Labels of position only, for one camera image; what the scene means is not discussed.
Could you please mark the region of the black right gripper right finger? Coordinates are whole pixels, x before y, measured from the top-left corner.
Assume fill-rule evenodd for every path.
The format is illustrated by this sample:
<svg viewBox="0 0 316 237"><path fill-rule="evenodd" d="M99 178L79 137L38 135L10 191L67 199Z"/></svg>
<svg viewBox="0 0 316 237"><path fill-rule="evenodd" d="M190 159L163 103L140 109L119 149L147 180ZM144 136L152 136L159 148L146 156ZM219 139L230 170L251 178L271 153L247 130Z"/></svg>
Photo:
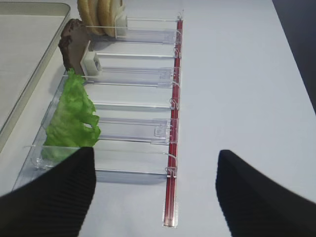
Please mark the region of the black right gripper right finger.
<svg viewBox="0 0 316 237"><path fill-rule="evenodd" d="M316 204L230 150L218 155L216 195L233 237L314 237Z"/></svg>

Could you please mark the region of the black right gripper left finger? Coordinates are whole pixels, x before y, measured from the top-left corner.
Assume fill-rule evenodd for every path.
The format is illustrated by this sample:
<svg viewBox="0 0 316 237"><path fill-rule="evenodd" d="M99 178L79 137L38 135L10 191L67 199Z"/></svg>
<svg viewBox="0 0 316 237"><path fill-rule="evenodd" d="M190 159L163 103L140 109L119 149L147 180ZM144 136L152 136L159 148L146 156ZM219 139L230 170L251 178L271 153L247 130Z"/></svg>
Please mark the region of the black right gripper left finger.
<svg viewBox="0 0 316 237"><path fill-rule="evenodd" d="M96 187L94 149L83 147L0 198L2 237L77 237Z"/></svg>

